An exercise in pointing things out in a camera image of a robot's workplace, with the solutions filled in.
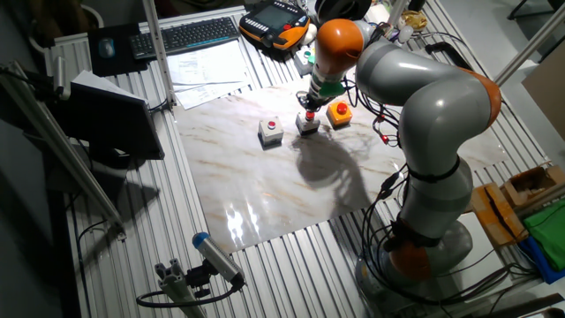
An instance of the marble surface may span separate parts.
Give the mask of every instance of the marble surface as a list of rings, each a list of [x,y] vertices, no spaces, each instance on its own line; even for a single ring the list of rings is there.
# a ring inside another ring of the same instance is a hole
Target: marble surface
[[[380,140],[373,114],[361,106],[337,131],[323,108],[319,132],[300,137],[295,94],[307,88],[300,80],[175,110],[210,235],[229,253],[368,207],[404,164],[402,150]],[[274,116],[284,126],[282,145],[264,150],[259,121]],[[459,155],[473,170],[508,159],[490,131],[468,140]]]

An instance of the floor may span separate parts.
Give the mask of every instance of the floor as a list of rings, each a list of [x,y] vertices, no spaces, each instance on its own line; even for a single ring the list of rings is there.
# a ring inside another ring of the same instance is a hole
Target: floor
[[[441,0],[441,4],[455,21],[464,39],[491,77],[496,76],[512,57],[526,46],[529,39],[550,17],[544,15],[521,18],[517,21],[507,20],[508,14],[518,4],[517,0]],[[550,9],[551,7],[545,0],[530,0],[520,13]],[[522,118],[548,157],[561,167],[565,167],[565,141],[531,99],[522,86],[522,80],[536,67],[541,56],[564,34],[565,26],[560,26],[552,37],[539,48],[539,51],[535,52],[531,59],[526,61],[501,88],[508,102]],[[503,299],[496,308],[499,310],[555,292],[565,295],[565,279],[551,285],[542,284],[519,296]],[[565,301],[556,307],[565,310]]]

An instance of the orange button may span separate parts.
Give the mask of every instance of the orange button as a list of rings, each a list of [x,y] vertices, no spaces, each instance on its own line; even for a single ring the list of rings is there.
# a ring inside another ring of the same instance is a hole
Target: orange button
[[[351,109],[345,102],[334,102],[329,105],[326,115],[334,128],[347,125],[353,117]]]

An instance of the black cable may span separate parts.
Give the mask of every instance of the black cable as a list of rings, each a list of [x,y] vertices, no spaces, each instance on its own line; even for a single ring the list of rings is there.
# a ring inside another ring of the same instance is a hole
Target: black cable
[[[83,237],[85,234],[87,234],[88,230],[90,230],[90,229],[94,228],[96,225],[100,225],[100,224],[102,224],[102,223],[104,223],[104,222],[106,222],[106,221],[108,221],[108,220],[101,220],[100,222],[94,223],[94,224],[92,224],[92,225],[89,225],[87,228],[85,228],[85,229],[80,233],[79,238],[77,239],[77,244],[80,243],[80,239],[82,239],[82,237]]]
[[[71,201],[71,203],[69,204],[71,206],[71,212],[72,212],[72,222],[74,224],[74,237],[77,238],[78,237],[78,226],[77,226],[77,217],[75,214],[75,210],[74,210],[74,204],[72,204],[74,202],[74,199]],[[88,289],[87,289],[87,275],[85,274],[85,268],[82,265],[82,252],[80,251],[80,244],[79,240],[77,239],[77,255],[79,256],[79,268],[80,268],[80,278],[82,279],[82,287],[84,289],[85,292],[85,299],[87,300],[87,311],[88,311],[88,317],[92,318],[92,313],[90,312],[90,301],[88,300]]]
[[[472,263],[472,264],[469,265],[469,266],[466,266],[466,267],[464,267],[464,268],[462,268],[462,269],[458,269],[458,270],[453,271],[453,272],[449,272],[449,273],[447,273],[447,274],[438,275],[438,276],[435,276],[435,277],[451,276],[451,275],[453,275],[453,274],[460,273],[460,272],[462,272],[462,271],[464,271],[464,270],[466,270],[466,269],[470,269],[471,267],[473,267],[473,266],[479,264],[480,262],[482,262],[486,257],[488,257],[488,255],[492,254],[493,252],[494,252],[494,249],[492,249],[490,252],[488,252],[487,254],[485,254],[485,256],[481,257],[480,259],[478,259],[478,261],[475,261],[474,263]]]
[[[155,107],[153,107],[153,108],[148,109],[148,111],[149,111],[150,113],[151,113],[151,112],[154,112],[154,111],[157,111],[157,110],[159,110],[161,107],[163,107],[164,105],[166,105],[167,103],[168,103],[168,101],[167,101],[167,100],[164,100],[164,101],[162,101],[159,105],[157,105],[157,106],[155,106]]]
[[[176,302],[176,303],[153,303],[153,302],[144,301],[143,299],[145,299],[145,298],[158,296],[158,295],[164,295],[163,291],[151,291],[150,293],[147,293],[145,295],[141,295],[141,296],[137,297],[135,299],[135,301],[138,303],[138,305],[140,305],[142,307],[149,307],[149,308],[194,307],[194,306],[211,304],[213,302],[220,301],[222,299],[226,299],[234,292],[237,292],[237,289],[235,287],[231,287],[231,289],[229,291],[227,291],[226,293],[224,293],[223,295],[216,296],[216,297],[213,297],[211,299],[194,300],[194,301],[186,301],[186,302]]]
[[[509,288],[507,288],[507,289],[505,289],[504,291],[502,291],[501,294],[498,295],[498,297],[496,298],[496,301],[494,302],[494,304],[493,304],[493,306],[491,307],[491,310],[488,312],[488,314],[489,314],[489,315],[493,314],[494,309],[496,308],[496,305],[498,305],[498,303],[499,303],[499,302],[501,301],[501,299],[502,299],[502,296],[504,296],[505,293],[509,292],[511,289],[517,287],[517,286],[520,285],[520,284],[525,284],[525,283],[528,283],[528,282],[530,282],[530,281],[531,281],[531,279],[529,279],[529,280],[524,280],[523,282],[520,282],[520,283],[518,283],[518,284],[512,285],[512,286],[510,286]]]

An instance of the cable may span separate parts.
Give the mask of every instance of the cable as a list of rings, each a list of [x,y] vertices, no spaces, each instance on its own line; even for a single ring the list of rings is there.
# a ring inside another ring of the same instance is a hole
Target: cable
[[[145,298],[158,296],[158,295],[164,295],[163,291],[151,291],[150,293],[147,293],[145,295],[141,295],[141,296],[137,297],[135,299],[135,301],[138,303],[138,305],[140,305],[142,307],[149,307],[149,308],[194,307],[194,306],[211,304],[213,302],[220,301],[222,299],[226,299],[232,293],[237,292],[237,290],[238,289],[236,287],[231,287],[231,289],[229,291],[227,291],[226,293],[224,293],[223,295],[216,296],[216,297],[213,297],[211,299],[194,300],[194,301],[177,302],[177,303],[153,303],[153,302],[144,301],[143,299],[145,299]]]
[[[504,296],[505,293],[509,292],[511,289],[517,287],[518,285],[528,283],[528,282],[530,282],[531,280],[532,280],[532,279],[524,280],[523,282],[520,282],[520,283],[518,283],[518,284],[512,285],[512,286],[510,286],[509,288],[507,288],[507,289],[505,289],[504,291],[502,291],[501,294],[498,295],[498,297],[496,298],[496,301],[494,302],[493,306],[491,307],[491,310],[488,312],[488,315],[493,314],[494,309],[496,308],[496,305],[498,305],[498,303],[499,303],[499,302],[501,301],[501,299],[502,299],[502,296]]]
[[[451,275],[453,275],[453,274],[460,273],[460,272],[462,272],[462,271],[464,271],[464,270],[466,270],[466,269],[470,269],[471,267],[473,267],[473,266],[479,264],[480,262],[482,262],[486,257],[488,257],[488,255],[492,254],[493,252],[494,252],[494,249],[492,249],[490,252],[488,252],[487,254],[485,254],[485,256],[481,257],[480,259],[478,259],[478,261],[475,261],[474,263],[472,263],[471,265],[469,265],[469,266],[467,266],[467,267],[464,267],[464,268],[462,268],[462,269],[458,269],[458,270],[453,271],[453,272],[449,272],[449,273],[447,273],[447,274],[438,275],[438,276],[435,276],[435,277],[451,276]]]
[[[108,220],[101,220],[100,222],[94,223],[94,224],[92,224],[92,225],[89,225],[87,228],[85,228],[85,229],[80,233],[79,238],[77,239],[77,244],[80,243],[80,239],[82,239],[83,235],[87,234],[88,230],[90,230],[90,229],[94,228],[96,225],[100,225],[100,224],[102,224],[102,223],[104,223],[104,222],[106,222],[106,221],[108,221]]]
[[[166,105],[166,104],[168,104],[168,101],[167,101],[167,100],[164,100],[164,101],[162,101],[159,105],[157,105],[157,106],[155,106],[155,107],[153,107],[153,108],[147,109],[147,110],[151,113],[151,112],[154,112],[154,111],[159,110],[161,107],[163,107],[163,106]]]

